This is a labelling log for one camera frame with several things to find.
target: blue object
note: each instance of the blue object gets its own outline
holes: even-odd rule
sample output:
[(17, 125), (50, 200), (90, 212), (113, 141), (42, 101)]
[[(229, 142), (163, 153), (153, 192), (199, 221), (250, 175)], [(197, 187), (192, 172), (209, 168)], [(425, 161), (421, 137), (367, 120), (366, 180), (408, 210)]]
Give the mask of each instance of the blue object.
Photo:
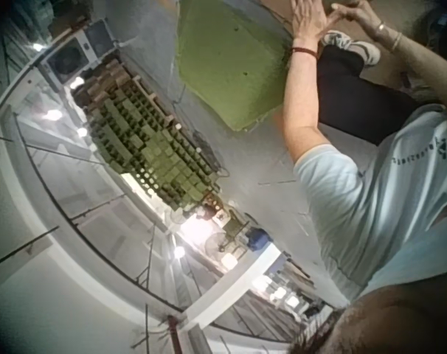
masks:
[(248, 238), (248, 243), (246, 244), (252, 251), (258, 251), (262, 249), (268, 242), (272, 239), (269, 237), (268, 233), (263, 229), (250, 229), (246, 233)]

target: sneaker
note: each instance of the sneaker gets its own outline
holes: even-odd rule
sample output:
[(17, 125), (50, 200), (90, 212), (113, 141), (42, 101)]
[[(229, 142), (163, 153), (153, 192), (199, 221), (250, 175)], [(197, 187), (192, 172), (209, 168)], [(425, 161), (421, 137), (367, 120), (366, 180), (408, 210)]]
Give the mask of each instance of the sneaker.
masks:
[(337, 46), (340, 49), (347, 50), (353, 42), (353, 39), (346, 33), (331, 30), (322, 38), (324, 46)]
[(347, 48), (350, 52), (355, 52), (363, 58), (365, 66), (374, 66), (381, 59), (381, 51), (377, 46), (362, 41), (352, 41)]

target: green cushion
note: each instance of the green cushion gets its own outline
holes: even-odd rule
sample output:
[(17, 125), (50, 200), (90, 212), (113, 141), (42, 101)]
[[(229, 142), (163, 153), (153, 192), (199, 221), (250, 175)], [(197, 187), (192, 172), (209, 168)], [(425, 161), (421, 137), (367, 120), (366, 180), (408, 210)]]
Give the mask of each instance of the green cushion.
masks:
[(287, 43), (219, 0), (181, 0), (181, 79), (234, 131), (283, 101)]

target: wall-mounted fan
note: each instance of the wall-mounted fan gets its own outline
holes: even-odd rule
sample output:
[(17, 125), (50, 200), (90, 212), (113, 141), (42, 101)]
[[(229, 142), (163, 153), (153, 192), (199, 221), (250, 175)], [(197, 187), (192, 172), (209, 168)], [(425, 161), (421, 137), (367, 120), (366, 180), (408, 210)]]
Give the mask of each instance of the wall-mounted fan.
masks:
[(99, 65), (114, 49), (114, 39), (106, 22), (99, 20), (67, 38), (41, 61), (39, 69), (50, 84), (60, 90), (82, 71)]

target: grey floor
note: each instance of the grey floor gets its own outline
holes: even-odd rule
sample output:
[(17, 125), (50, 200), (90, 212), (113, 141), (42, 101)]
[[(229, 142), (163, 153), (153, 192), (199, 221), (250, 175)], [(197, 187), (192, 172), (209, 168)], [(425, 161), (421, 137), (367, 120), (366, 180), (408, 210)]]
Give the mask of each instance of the grey floor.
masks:
[[(281, 36), (287, 35), (282, 24), (260, 2), (226, 2)], [(383, 6), (397, 4), (390, 0), (375, 2)], [(274, 123), (266, 119), (249, 131), (232, 132), (180, 81), (174, 62), (177, 11), (173, 1), (133, 0), (125, 4), (118, 0), (96, 0), (94, 16), (106, 17), (121, 41), (137, 37), (122, 49), (124, 60), (148, 81), (190, 133), (198, 131), (212, 147), (218, 162), (230, 173), (230, 177), (219, 180), (226, 202), (252, 215), (278, 247), (291, 254), (310, 274), (317, 295), (332, 305), (346, 305), (346, 299), (326, 274), (319, 258), (304, 191), (294, 181), (291, 160)], [(322, 130), (360, 170), (366, 168), (375, 146), (329, 127)]]

